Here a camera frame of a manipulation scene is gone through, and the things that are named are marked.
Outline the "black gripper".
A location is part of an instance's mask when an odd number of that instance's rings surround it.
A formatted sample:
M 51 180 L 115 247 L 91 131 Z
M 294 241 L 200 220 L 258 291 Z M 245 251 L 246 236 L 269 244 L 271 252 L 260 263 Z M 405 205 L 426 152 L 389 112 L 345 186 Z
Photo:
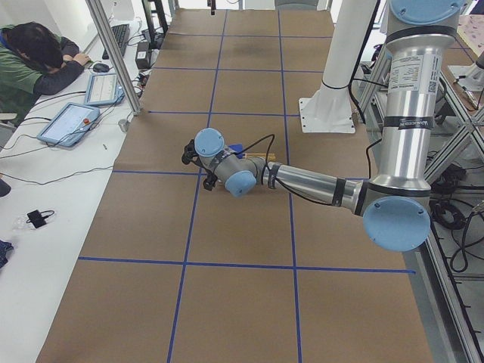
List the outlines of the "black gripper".
M 203 188 L 205 190 L 211 191 L 215 187 L 218 178 L 211 170 L 207 169 L 203 165 L 199 154 L 195 150 L 194 139 L 191 139 L 189 143 L 185 145 L 184 152 L 181 156 L 181 161 L 185 165 L 193 163 L 194 165 L 198 166 L 206 172 L 206 178 L 203 181 Z

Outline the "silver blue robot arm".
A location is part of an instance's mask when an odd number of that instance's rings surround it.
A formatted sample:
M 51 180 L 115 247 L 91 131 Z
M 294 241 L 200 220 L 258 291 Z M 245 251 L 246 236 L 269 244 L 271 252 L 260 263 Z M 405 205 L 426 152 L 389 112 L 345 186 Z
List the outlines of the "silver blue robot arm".
M 361 216 L 369 238 L 394 251 L 419 247 L 431 229 L 430 185 L 424 177 L 442 56 L 457 34 L 460 1 L 391 1 L 383 53 L 391 57 L 381 157 L 366 181 L 325 175 L 266 157 L 243 157 L 222 134 L 205 128 L 186 145 L 182 162 L 206 171 L 205 189 L 221 182 L 235 197 L 256 185 L 284 188 L 316 204 Z M 355 133 L 349 93 L 376 1 L 345 1 L 335 26 L 321 86 L 299 100 L 301 128 L 320 136 L 321 155 L 349 162 Z

